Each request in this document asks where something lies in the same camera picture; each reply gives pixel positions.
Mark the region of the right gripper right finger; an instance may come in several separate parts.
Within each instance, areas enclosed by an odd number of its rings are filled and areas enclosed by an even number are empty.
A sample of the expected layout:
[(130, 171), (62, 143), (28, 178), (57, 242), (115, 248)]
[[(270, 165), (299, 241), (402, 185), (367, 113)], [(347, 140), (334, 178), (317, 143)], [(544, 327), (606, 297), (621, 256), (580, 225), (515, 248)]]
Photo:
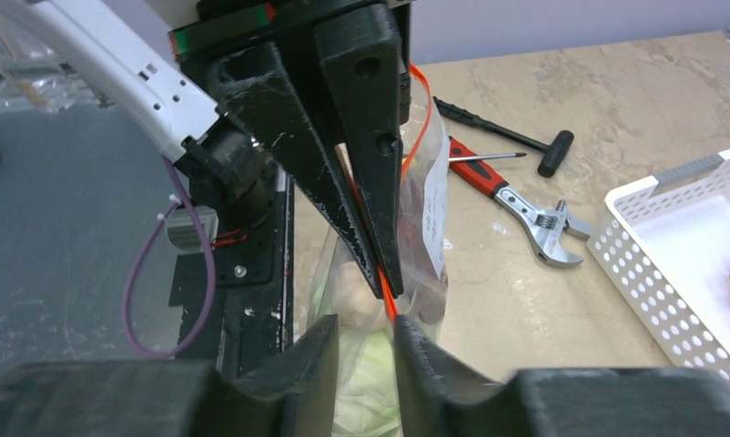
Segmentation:
[(394, 321), (406, 436), (730, 436), (730, 387), (690, 368), (521, 369), (492, 381)]

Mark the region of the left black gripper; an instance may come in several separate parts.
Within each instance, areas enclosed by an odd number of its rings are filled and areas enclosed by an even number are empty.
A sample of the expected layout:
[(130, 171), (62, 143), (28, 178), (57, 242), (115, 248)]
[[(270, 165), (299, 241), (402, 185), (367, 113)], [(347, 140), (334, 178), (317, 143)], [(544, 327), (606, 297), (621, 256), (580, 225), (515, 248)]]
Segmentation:
[[(168, 33), (183, 72), (202, 83), (210, 64), (211, 95), (343, 239), (372, 294), (401, 295), (400, 123), (407, 122), (411, 103), (410, 2), (197, 1), (195, 6), (196, 18)], [(280, 53), (306, 88), (320, 86), (311, 73), (312, 63), (320, 63), (342, 128), (350, 181), (314, 126)]]

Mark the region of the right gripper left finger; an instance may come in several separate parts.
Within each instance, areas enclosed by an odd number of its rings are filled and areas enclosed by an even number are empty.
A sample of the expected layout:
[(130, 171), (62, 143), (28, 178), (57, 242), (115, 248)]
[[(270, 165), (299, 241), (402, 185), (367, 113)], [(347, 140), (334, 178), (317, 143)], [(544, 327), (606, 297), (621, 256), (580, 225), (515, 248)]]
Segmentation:
[(230, 381), (205, 361), (73, 361), (0, 377), (0, 436), (328, 436), (339, 323)]

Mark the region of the green cabbage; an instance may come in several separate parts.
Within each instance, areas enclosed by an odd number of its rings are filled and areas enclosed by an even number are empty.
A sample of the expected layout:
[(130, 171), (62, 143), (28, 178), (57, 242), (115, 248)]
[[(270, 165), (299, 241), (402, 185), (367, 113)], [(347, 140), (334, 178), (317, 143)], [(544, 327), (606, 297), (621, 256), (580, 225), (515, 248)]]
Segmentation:
[(387, 330), (342, 330), (333, 436), (400, 436), (393, 351)]

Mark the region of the clear orange zip bag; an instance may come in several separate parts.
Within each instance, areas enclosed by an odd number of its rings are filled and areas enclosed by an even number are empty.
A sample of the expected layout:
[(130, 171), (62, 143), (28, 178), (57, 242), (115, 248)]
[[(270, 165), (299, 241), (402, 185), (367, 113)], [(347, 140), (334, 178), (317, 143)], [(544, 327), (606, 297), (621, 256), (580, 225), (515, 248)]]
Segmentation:
[[(411, 104), (401, 127), (403, 160), (397, 226), (403, 292), (398, 313), (432, 340), (445, 317), (448, 276), (445, 224), (450, 139), (428, 79), (410, 66)], [(310, 289), (308, 327), (339, 320), (339, 367), (331, 436), (399, 436), (392, 328), (352, 255), (329, 230)]]

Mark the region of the dark red grapes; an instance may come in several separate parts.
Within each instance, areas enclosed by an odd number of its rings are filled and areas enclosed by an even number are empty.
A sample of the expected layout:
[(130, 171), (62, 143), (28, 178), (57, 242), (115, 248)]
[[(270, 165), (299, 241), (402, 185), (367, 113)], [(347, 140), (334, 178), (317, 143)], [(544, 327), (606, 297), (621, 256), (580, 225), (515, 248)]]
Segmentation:
[(406, 178), (400, 187), (398, 242), (404, 295), (411, 315), (428, 325), (445, 316), (448, 277), (441, 243), (424, 238), (424, 183)]

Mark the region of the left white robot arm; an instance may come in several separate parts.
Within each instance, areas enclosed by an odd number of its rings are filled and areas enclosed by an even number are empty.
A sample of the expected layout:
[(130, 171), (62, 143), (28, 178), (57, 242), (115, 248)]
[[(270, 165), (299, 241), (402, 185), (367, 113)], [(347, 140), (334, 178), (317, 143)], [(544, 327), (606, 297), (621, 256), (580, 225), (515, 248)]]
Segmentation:
[(197, 1), (168, 62), (102, 1), (0, 1), (125, 108), (161, 154), (232, 211), (265, 153), (343, 239), (374, 295), (403, 292), (397, 227), (408, 117), (405, 1)]

